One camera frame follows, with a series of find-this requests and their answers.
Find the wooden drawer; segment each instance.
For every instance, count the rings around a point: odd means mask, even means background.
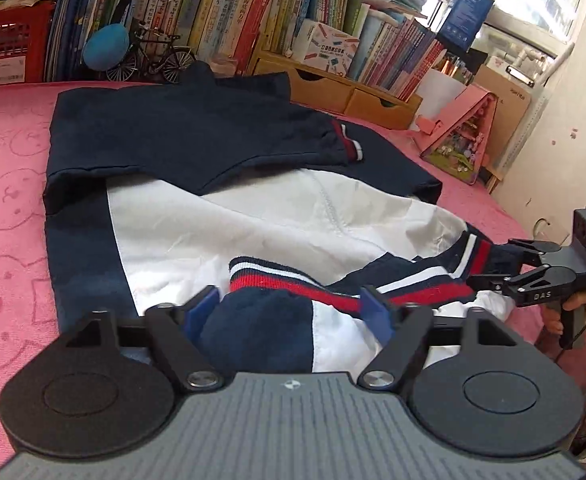
[[[327,77],[307,72],[284,63],[260,59],[254,74],[286,72],[291,81],[291,100],[313,108],[344,113],[352,88]]]
[[[417,110],[416,102],[393,104],[355,89],[344,115],[384,126],[389,130],[406,130]]]

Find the cartoon pattern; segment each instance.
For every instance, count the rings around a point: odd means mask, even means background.
[[[55,303],[48,275],[41,194],[48,159],[48,125],[57,94],[78,86],[124,84],[61,83],[0,87],[0,390],[4,383],[57,335]],[[408,137],[358,121],[387,137],[417,164],[444,182],[439,204],[476,225],[497,243],[525,237],[480,186],[467,186],[420,160]],[[528,340],[537,332],[537,311],[529,316]],[[0,465],[12,449],[0,424]]]

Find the blue ball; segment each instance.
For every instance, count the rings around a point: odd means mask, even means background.
[[[82,58],[91,70],[103,72],[124,59],[128,50],[128,32],[121,23],[100,28],[84,45]]]

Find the red plastic basket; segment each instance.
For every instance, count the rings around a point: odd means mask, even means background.
[[[55,2],[0,10],[0,85],[39,83]]]

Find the blue box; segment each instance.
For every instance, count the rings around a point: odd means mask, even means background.
[[[493,4],[494,0],[453,0],[439,35],[468,52]]]

